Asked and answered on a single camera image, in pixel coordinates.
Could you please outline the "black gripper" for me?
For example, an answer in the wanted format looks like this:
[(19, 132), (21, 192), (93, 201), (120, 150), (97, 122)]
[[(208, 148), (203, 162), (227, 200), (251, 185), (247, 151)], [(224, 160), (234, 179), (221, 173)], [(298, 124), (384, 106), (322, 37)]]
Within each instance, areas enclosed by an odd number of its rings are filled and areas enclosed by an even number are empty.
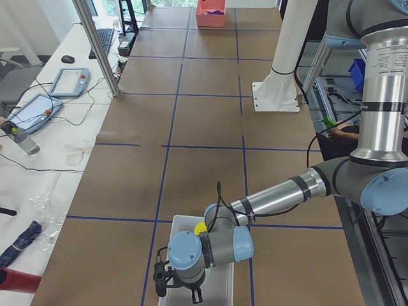
[(168, 263), (169, 261), (158, 261), (154, 265), (153, 280), (156, 283), (156, 293), (158, 297), (165, 297), (167, 289), (169, 288), (185, 287), (191, 290), (193, 303), (202, 303), (203, 298), (200, 287), (204, 281), (204, 271), (202, 270), (199, 273), (197, 280), (182, 280), (172, 267), (169, 266), (166, 268)]

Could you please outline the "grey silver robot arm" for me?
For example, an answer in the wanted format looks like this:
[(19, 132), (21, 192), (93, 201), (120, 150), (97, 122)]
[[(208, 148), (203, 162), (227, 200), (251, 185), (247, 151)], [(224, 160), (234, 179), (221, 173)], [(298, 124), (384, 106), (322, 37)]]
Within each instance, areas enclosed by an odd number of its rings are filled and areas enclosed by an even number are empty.
[(157, 258), (156, 293), (187, 288), (201, 303), (207, 270), (251, 258), (248, 225), (259, 217), (290, 212), (315, 197), (343, 196), (364, 209), (395, 215), (407, 208), (407, 156), (402, 133), (407, 113), (407, 2), (334, 1), (329, 5), (327, 38), (351, 49), (367, 49), (360, 138), (349, 157), (314, 166), (260, 192), (209, 205), (193, 231), (176, 233)]

